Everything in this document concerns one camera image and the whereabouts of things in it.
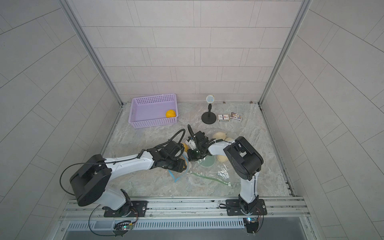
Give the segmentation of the blue zip-top bag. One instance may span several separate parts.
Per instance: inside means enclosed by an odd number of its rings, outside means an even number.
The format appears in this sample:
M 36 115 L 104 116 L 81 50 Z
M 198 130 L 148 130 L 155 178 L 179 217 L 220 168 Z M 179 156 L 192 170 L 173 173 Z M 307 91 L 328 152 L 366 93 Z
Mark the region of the blue zip-top bag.
M 177 163 L 174 168 L 168 170 L 168 174 L 172 178 L 174 183 L 179 182 L 182 178 L 188 175 L 192 168 L 192 162 L 188 156 L 188 150 L 190 149 L 186 143 L 183 143 L 183 153 L 177 153 Z

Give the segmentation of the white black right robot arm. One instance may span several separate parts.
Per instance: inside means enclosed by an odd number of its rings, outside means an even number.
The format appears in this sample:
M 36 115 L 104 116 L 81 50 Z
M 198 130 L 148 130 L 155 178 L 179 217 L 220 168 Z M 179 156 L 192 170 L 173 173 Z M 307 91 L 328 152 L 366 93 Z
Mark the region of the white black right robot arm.
M 257 192 L 258 177 L 264 163 L 262 156 L 244 138 L 238 137 L 233 141 L 223 139 L 209 140 L 201 131 L 194 134 L 190 131 L 187 145 L 188 159 L 191 162 L 202 162 L 208 157 L 227 157 L 231 166 L 241 178 L 239 200 L 233 204 L 225 204 L 226 209 L 239 210 L 245 216 L 265 216 L 267 210 L 264 200 Z

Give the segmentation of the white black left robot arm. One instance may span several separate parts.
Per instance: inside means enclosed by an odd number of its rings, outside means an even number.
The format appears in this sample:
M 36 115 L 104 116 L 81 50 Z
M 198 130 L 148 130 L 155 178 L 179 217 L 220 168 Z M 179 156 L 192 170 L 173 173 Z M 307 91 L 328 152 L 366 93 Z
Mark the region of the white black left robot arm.
M 85 207 L 98 204 L 106 207 L 113 217 L 125 217 L 133 212 L 133 204 L 125 190 L 114 190 L 109 181 L 118 177 L 162 168 L 181 173 L 187 163 L 181 158 L 184 145 L 170 141 L 159 147 L 141 150 L 137 155 L 105 159 L 102 155 L 92 156 L 70 177 L 77 204 Z

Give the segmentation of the yellow pear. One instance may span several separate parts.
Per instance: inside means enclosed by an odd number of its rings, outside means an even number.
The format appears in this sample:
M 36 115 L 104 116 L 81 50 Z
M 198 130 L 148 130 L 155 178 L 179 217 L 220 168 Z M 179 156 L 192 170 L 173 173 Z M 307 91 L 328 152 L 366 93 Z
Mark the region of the yellow pear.
M 184 146 L 184 152 L 187 152 L 190 149 L 190 147 L 186 143 L 183 143 L 183 146 Z
M 177 117 L 177 113 L 174 110 L 168 110 L 166 112 L 166 118 L 175 118 Z

